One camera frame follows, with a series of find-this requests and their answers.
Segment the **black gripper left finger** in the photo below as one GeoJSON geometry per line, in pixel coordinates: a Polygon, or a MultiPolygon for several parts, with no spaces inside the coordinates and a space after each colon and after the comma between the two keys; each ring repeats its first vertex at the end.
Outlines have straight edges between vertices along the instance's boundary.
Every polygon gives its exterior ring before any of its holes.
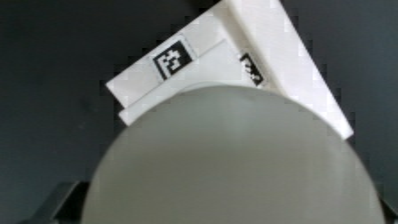
{"type": "Polygon", "coordinates": [[[81,224],[87,190],[85,181],[60,182],[33,215],[17,224],[81,224]]]}

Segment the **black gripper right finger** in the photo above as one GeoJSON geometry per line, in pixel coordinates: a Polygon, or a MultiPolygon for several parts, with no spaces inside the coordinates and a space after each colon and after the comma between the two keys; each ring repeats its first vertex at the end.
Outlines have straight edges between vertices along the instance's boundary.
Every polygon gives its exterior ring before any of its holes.
{"type": "Polygon", "coordinates": [[[398,224],[398,212],[394,211],[387,201],[378,197],[385,224],[398,224]]]}

